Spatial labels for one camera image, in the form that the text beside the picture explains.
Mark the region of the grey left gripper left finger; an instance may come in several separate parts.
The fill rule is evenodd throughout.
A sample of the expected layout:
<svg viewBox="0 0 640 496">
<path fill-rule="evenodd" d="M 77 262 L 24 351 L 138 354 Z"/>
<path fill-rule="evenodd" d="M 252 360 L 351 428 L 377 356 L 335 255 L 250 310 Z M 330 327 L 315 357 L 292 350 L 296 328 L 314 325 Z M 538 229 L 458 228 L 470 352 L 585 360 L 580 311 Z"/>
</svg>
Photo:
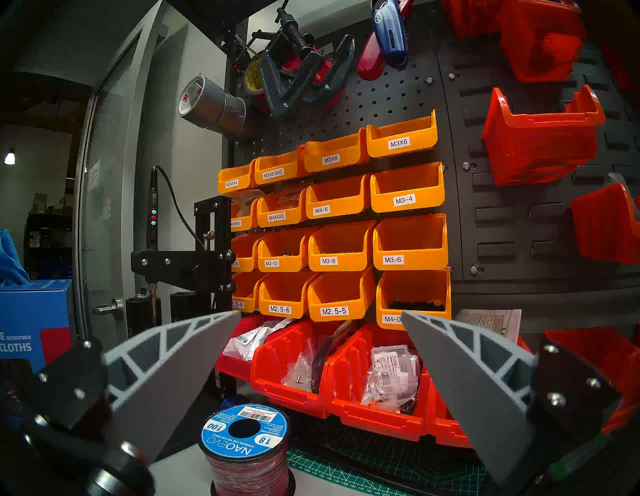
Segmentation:
<svg viewBox="0 0 640 496">
<path fill-rule="evenodd" d="M 143 331 L 109 351 L 85 340 L 20 390 L 24 495 L 154 495 L 149 469 L 239 324 L 225 311 Z"/>
</svg>

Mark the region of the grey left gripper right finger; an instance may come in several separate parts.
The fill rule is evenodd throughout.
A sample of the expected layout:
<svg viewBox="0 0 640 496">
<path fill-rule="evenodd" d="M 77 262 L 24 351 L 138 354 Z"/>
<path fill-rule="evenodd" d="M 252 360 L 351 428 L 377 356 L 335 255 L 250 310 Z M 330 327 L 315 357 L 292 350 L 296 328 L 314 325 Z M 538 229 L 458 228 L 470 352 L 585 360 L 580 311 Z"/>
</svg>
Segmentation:
<svg viewBox="0 0 640 496">
<path fill-rule="evenodd" d="M 532 354 L 493 331 L 402 311 L 436 391 L 489 475 L 487 495 L 544 495 L 606 443 L 622 400 L 601 370 L 541 340 Z"/>
</svg>

